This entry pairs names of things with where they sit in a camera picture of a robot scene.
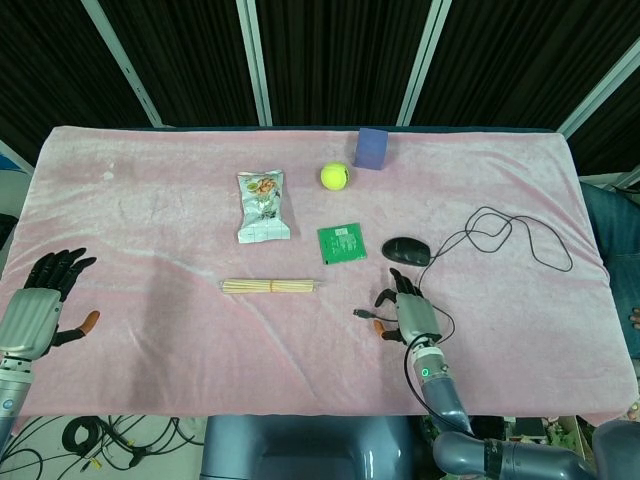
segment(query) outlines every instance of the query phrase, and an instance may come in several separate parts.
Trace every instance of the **black curtain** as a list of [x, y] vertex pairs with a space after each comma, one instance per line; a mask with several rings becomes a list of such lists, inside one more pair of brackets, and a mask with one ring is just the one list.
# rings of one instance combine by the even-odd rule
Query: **black curtain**
[[100, 3], [165, 124], [258, 124], [234, 0]]
[[639, 36], [637, 1], [454, 1], [412, 123], [557, 129]]
[[428, 1], [257, 7], [274, 125], [395, 125]]
[[0, 1], [0, 138], [35, 165], [53, 127], [149, 121], [79, 1]]
[[640, 70], [569, 138], [569, 146], [581, 175], [626, 172], [640, 164]]

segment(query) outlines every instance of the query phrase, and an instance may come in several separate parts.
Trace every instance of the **blue sponge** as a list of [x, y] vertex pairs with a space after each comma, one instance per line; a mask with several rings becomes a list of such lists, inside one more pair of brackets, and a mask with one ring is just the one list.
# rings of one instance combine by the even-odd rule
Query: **blue sponge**
[[389, 133], [373, 128], [361, 128], [356, 147], [355, 167], [382, 170], [384, 156], [387, 153]]

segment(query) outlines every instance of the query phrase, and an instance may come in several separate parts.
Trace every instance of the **blue jeans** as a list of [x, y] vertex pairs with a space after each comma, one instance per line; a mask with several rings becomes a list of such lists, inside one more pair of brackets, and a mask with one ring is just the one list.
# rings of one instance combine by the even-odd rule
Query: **blue jeans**
[[584, 183], [582, 195], [631, 358], [640, 358], [640, 330], [629, 320], [640, 307], [640, 205], [623, 195]]

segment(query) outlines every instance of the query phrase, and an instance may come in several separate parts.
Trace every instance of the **orange fingertip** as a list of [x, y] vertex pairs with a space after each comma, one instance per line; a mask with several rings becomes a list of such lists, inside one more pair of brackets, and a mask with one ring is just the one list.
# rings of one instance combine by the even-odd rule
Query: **orange fingertip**
[[384, 325], [380, 320], [373, 321], [373, 328], [376, 331], [376, 333], [380, 336], [382, 336], [382, 334], [385, 332]]
[[78, 330], [81, 330], [82, 333], [88, 335], [89, 332], [93, 330], [93, 327], [96, 326], [99, 318], [100, 312], [98, 310], [94, 310], [89, 315], [87, 315], [87, 318], [85, 318], [84, 323], [78, 327]]

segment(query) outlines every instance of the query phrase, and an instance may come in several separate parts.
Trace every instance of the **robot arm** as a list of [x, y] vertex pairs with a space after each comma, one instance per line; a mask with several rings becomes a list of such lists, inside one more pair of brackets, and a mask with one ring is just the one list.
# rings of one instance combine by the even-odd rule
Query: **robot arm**
[[11, 298], [0, 323], [0, 451], [4, 450], [16, 417], [27, 396], [33, 373], [31, 364], [60, 346], [78, 340], [95, 326], [99, 312], [91, 312], [78, 328], [58, 332], [63, 302], [82, 271], [94, 257], [79, 260], [80, 248], [49, 253], [36, 262], [24, 288]]
[[473, 436], [469, 418], [456, 392], [444, 353], [437, 346], [442, 337], [433, 306], [418, 287], [391, 269], [398, 293], [385, 290], [376, 301], [396, 303], [398, 330], [382, 332], [382, 338], [408, 345], [405, 355], [422, 392], [416, 398], [431, 413], [440, 430], [435, 440], [434, 459], [441, 470], [454, 475], [485, 475], [497, 480], [593, 480], [595, 474], [570, 450], [544, 445], [478, 440]]

